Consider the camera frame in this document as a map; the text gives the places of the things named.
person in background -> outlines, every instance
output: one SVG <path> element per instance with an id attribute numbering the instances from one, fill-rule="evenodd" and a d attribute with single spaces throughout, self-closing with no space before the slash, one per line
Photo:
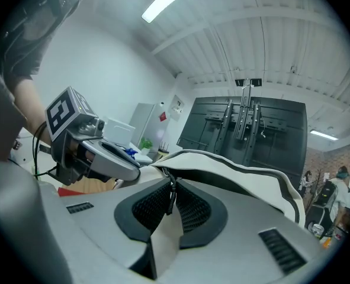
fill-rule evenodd
<path id="1" fill-rule="evenodd" d="M 335 178 L 330 180 L 337 187 L 336 197 L 333 200 L 333 205 L 330 210 L 332 228 L 335 228 L 340 223 L 345 214 L 348 196 L 348 183 L 346 184 L 345 181 L 347 181 L 348 177 L 349 173 L 347 167 L 342 166 L 338 169 Z"/>
<path id="2" fill-rule="evenodd" d="M 298 192 L 303 198 L 305 195 L 306 188 L 312 185 L 310 179 L 312 178 L 312 172 L 308 170 L 300 181 L 300 186 L 298 187 Z"/>

wooden surface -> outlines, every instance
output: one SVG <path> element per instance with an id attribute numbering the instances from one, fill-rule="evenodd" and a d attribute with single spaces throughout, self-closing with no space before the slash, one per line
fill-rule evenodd
<path id="1" fill-rule="evenodd" d="M 87 177 L 83 177 L 80 181 L 77 181 L 70 186 L 63 185 L 62 188 L 82 193 L 98 193 L 111 191 L 114 188 L 114 184 L 115 179 L 113 178 L 104 183 L 103 181 L 97 179 L 88 179 Z"/>

fluorescent light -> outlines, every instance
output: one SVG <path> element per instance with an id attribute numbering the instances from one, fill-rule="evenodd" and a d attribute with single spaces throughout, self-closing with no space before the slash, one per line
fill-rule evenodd
<path id="1" fill-rule="evenodd" d="M 324 133 L 320 133 L 319 131 L 316 131 L 316 130 L 311 130 L 310 133 L 313 134 L 313 135 L 319 135 L 320 137 L 324 137 L 326 139 L 330 139 L 330 140 L 333 140 L 333 141 L 338 140 L 338 138 L 333 137 L 332 135 L 327 135 L 327 134 L 324 134 Z"/>
<path id="2" fill-rule="evenodd" d="M 142 18 L 151 23 L 156 16 L 158 16 L 168 5 L 173 3 L 174 0 L 155 0 L 143 13 Z"/>

refrigerator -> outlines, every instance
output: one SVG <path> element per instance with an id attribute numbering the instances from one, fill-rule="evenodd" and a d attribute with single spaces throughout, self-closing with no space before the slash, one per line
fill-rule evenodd
<path id="1" fill-rule="evenodd" d="M 158 152 L 169 119 L 169 114 L 165 112 L 161 104 L 139 103 L 129 123 L 135 127 L 131 143 L 139 148 L 142 138 L 150 139 L 153 146 L 148 156 L 153 158 Z"/>

black mesh panel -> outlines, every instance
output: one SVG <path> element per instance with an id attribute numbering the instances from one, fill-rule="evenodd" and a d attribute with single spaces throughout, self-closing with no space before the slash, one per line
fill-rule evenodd
<path id="1" fill-rule="evenodd" d="M 133 205 L 134 217 L 151 233 L 167 212 L 171 200 L 170 194 L 171 185 L 168 183 Z"/>
<path id="2" fill-rule="evenodd" d="M 295 271 L 306 263 L 277 230 L 263 231 L 259 236 L 285 274 Z"/>
<path id="3" fill-rule="evenodd" d="M 70 214 L 74 214 L 76 212 L 81 212 L 81 211 L 90 209 L 92 207 L 94 207 L 93 204 L 91 204 L 89 202 L 85 202 L 85 203 L 81 203 L 81 204 L 67 206 L 67 209 L 68 209 Z"/>
<path id="4" fill-rule="evenodd" d="M 205 200 L 180 184 L 177 184 L 176 195 L 184 234 L 203 225 L 210 218 L 211 208 Z"/>

